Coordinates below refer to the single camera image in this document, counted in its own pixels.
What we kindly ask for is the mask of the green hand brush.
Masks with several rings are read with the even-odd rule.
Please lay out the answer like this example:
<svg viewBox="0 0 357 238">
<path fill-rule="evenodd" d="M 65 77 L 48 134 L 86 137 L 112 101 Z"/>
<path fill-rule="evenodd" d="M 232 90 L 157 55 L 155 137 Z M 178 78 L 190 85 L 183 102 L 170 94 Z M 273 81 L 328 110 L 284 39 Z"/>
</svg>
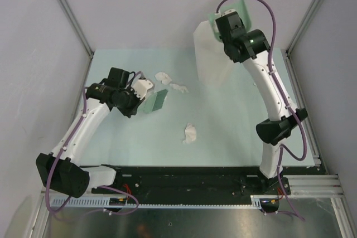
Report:
<svg viewBox="0 0 357 238">
<path fill-rule="evenodd" d="M 138 111 L 150 114 L 154 111 L 162 109 L 167 93 L 167 89 L 154 92 L 149 97 L 145 98 L 144 102 L 139 106 Z"/>
</svg>

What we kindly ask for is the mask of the white plastic waste bin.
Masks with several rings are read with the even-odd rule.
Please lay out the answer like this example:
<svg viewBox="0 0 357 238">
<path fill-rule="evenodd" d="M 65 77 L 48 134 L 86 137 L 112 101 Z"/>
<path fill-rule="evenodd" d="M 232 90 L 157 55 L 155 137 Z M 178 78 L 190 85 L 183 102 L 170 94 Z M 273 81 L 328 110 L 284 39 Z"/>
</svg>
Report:
<svg viewBox="0 0 357 238">
<path fill-rule="evenodd" d="M 199 81 L 205 86 L 220 87 L 230 76 L 234 63 L 224 52 L 209 21 L 201 22 L 193 34 Z"/>
</svg>

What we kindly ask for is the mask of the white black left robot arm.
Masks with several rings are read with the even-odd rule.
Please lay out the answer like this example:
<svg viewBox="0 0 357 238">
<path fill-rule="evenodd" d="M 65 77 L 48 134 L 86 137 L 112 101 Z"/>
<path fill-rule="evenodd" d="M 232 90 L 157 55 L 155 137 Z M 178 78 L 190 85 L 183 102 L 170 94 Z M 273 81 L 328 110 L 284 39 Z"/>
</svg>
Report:
<svg viewBox="0 0 357 238">
<path fill-rule="evenodd" d="M 117 108 L 127 117 L 136 114 L 142 101 L 128 83 L 130 74 L 113 67 L 108 77 L 83 89 L 83 108 L 64 137 L 49 154 L 41 153 L 36 159 L 46 191 L 79 198 L 99 186 L 111 193 L 122 189 L 123 179 L 117 176 L 115 168 L 109 165 L 81 168 L 80 162 L 98 126 L 112 109 Z"/>
</svg>

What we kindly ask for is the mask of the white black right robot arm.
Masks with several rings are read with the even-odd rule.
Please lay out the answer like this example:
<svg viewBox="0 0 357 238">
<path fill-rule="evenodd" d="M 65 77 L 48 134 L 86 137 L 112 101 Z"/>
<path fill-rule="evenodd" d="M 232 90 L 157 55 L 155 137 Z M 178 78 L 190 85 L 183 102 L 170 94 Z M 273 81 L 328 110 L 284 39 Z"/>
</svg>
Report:
<svg viewBox="0 0 357 238">
<path fill-rule="evenodd" d="M 306 109 L 291 100 L 282 80 L 269 58 L 271 47 L 261 30 L 247 31 L 238 12 L 230 9 L 218 13 L 214 23 L 224 52 L 234 63 L 241 63 L 253 78 L 266 106 L 268 118 L 255 129 L 263 142 L 259 166 L 263 177 L 257 187 L 264 194 L 277 188 L 279 147 L 297 124 L 307 118 Z"/>
</svg>

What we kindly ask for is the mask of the small crumpled white paper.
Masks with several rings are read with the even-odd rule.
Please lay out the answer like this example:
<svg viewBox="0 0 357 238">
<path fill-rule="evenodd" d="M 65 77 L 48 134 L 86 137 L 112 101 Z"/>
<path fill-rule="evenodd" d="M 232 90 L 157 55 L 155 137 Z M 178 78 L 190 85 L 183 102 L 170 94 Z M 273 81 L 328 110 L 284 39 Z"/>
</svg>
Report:
<svg viewBox="0 0 357 238">
<path fill-rule="evenodd" d="M 170 87 L 173 88 L 174 90 L 177 90 L 181 93 L 188 93 L 188 88 L 186 86 L 183 86 L 183 85 L 178 85 L 178 84 L 173 84 L 173 83 L 170 83 Z"/>
</svg>

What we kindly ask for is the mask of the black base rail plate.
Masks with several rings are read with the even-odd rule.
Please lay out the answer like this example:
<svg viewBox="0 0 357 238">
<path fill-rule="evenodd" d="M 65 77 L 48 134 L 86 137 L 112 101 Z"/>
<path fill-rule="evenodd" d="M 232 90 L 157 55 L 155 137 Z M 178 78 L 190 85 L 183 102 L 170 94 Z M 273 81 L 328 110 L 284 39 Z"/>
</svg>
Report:
<svg viewBox="0 0 357 238">
<path fill-rule="evenodd" d="M 284 176 L 265 178 L 258 167 L 125 167 L 109 189 L 94 194 L 129 189 L 142 205 L 225 206 L 248 205 L 253 195 L 263 198 L 291 194 Z"/>
</svg>

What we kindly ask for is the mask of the right aluminium corner post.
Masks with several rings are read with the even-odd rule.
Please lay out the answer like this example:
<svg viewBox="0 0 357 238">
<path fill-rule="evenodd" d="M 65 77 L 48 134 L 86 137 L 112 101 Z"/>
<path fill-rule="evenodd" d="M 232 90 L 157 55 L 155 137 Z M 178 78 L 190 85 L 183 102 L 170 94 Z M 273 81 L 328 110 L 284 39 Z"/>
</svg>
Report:
<svg viewBox="0 0 357 238">
<path fill-rule="evenodd" d="M 309 25 L 311 24 L 313 18 L 315 17 L 317 11 L 319 10 L 320 6 L 322 5 L 324 0 L 312 0 L 311 3 L 308 6 L 308 9 L 306 13 L 304 14 L 304 17 L 300 24 L 298 25 L 298 28 L 296 32 L 294 33 L 291 41 L 289 42 L 285 52 L 287 55 L 290 55 L 300 39 L 303 37 L 305 32 L 307 31 Z"/>
</svg>

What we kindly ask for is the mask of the aluminium corner post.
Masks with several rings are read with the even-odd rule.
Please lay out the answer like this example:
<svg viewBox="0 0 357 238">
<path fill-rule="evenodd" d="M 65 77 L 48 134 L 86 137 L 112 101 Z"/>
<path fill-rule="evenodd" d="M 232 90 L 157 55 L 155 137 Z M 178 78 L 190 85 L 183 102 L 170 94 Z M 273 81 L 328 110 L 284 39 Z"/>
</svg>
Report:
<svg viewBox="0 0 357 238">
<path fill-rule="evenodd" d="M 74 33 L 76 34 L 77 38 L 79 39 L 83 49 L 85 50 L 86 54 L 89 56 L 90 59 L 94 56 L 94 51 L 86 38 L 82 27 L 80 26 L 79 21 L 77 20 L 72 8 L 69 5 L 67 0 L 57 0 L 60 8 L 62 9 L 65 17 L 69 21 L 70 26 L 72 27 Z"/>
<path fill-rule="evenodd" d="M 309 25 L 311 24 L 313 18 L 315 17 L 317 11 L 319 10 L 320 6 L 322 5 L 324 0 L 312 0 L 311 3 L 308 6 L 308 9 L 306 13 L 304 14 L 304 17 L 300 24 L 298 25 L 298 28 L 296 32 L 294 33 L 291 41 L 289 42 L 285 52 L 287 55 L 290 55 L 300 39 L 303 37 L 305 32 L 307 31 Z"/>
</svg>

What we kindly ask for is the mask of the left aluminium corner post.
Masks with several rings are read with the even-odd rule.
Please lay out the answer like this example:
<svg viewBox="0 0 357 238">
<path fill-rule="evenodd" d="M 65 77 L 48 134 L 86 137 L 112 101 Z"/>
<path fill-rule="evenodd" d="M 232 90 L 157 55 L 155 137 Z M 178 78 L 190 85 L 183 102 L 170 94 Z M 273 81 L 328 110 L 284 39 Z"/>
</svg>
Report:
<svg viewBox="0 0 357 238">
<path fill-rule="evenodd" d="M 86 38 L 82 27 L 80 26 L 79 21 L 77 20 L 72 8 L 69 5 L 67 0 L 57 0 L 60 8 L 62 9 L 65 17 L 69 21 L 70 26 L 72 27 L 74 33 L 76 34 L 77 38 L 79 39 L 83 49 L 85 50 L 86 54 L 89 56 L 90 59 L 94 56 L 94 51 Z"/>
</svg>

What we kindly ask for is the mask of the aluminium frame crossbar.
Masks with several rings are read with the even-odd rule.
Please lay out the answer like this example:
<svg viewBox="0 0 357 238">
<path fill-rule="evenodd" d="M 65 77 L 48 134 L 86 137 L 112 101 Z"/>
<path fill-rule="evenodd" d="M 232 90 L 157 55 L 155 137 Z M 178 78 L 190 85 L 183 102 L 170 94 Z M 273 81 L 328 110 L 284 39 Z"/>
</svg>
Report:
<svg viewBox="0 0 357 238">
<path fill-rule="evenodd" d="M 338 175 L 289 175 L 291 197 L 340 198 L 344 196 Z"/>
</svg>

